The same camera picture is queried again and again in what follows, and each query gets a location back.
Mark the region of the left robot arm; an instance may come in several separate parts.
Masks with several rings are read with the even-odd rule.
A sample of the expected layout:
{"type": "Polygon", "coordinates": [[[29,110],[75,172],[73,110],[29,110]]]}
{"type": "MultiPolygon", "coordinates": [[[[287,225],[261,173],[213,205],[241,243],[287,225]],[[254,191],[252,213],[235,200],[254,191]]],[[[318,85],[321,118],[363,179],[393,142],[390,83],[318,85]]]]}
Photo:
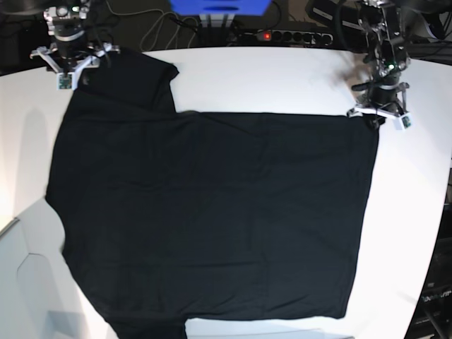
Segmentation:
{"type": "Polygon", "coordinates": [[[361,1],[359,25],[366,35],[367,55],[364,63],[370,65],[370,79],[352,86],[360,92],[349,117],[366,117],[373,129],[379,129],[387,120],[404,131],[412,126],[407,110],[408,83],[400,80],[410,58],[405,48],[405,31],[400,9],[391,1],[361,1]]]}

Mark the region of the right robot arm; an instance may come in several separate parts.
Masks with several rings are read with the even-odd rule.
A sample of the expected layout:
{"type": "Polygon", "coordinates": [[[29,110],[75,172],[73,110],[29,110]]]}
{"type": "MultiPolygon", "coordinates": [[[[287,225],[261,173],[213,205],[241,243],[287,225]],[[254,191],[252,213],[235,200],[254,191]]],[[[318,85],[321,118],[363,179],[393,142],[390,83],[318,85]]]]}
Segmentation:
{"type": "Polygon", "coordinates": [[[43,12],[50,46],[40,46],[30,58],[41,58],[56,74],[68,75],[86,67],[97,67],[102,57],[120,48],[103,42],[94,24],[87,24],[91,1],[63,1],[48,5],[43,12]]]}

